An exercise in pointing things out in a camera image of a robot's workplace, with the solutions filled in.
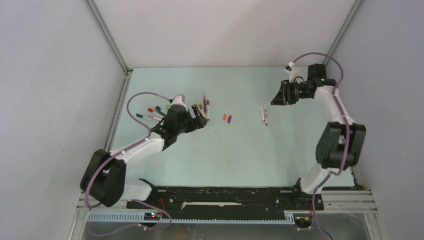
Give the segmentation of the magenta cap marker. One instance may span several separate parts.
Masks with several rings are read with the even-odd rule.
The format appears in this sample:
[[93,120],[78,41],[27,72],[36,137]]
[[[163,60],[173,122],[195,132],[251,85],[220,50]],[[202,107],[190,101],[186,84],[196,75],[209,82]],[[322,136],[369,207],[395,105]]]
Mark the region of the magenta cap marker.
[[263,115],[264,115],[264,123],[266,126],[268,126],[268,112],[267,112],[267,105],[263,105]]

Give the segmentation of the orange cap marker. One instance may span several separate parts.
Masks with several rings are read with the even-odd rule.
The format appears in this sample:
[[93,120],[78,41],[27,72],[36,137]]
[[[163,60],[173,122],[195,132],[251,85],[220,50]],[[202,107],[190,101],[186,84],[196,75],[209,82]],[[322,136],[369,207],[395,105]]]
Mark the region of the orange cap marker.
[[262,103],[260,104],[260,113],[261,113],[262,122],[265,123],[266,122],[265,111],[264,111],[264,106]]

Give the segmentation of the brown cap marker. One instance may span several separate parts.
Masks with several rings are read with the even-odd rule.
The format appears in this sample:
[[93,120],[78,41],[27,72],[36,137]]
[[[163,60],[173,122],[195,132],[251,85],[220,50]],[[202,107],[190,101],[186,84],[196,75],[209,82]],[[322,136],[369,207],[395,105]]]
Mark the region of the brown cap marker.
[[210,101],[209,100],[206,100],[205,110],[206,110],[206,118],[209,121],[210,120]]

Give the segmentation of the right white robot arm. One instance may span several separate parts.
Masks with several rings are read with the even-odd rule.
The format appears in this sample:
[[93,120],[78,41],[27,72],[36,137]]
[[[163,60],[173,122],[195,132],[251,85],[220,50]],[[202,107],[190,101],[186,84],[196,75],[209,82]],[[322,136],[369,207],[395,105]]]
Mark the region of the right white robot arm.
[[289,106],[299,100],[313,99],[327,121],[315,148],[316,164],[292,188],[291,204],[297,209],[304,209],[332,177],[339,176],[358,163],[367,129],[348,114],[340,97],[338,83],[327,77],[325,65],[309,65],[306,79],[301,79],[300,70],[293,61],[284,69],[289,78],[281,81],[270,104]]

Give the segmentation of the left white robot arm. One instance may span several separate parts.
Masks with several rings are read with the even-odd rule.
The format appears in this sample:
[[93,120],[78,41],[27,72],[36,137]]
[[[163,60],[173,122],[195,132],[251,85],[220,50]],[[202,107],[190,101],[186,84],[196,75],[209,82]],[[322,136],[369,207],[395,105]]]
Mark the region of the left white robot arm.
[[147,180],[131,179],[127,172],[147,157],[160,153],[177,141],[180,134],[204,128],[208,119],[194,104],[191,113],[182,105],[173,104],[160,123],[143,137],[127,147],[107,152],[96,150],[80,182],[80,189],[86,195],[111,207],[120,200],[138,200],[145,208],[153,208],[158,194]]

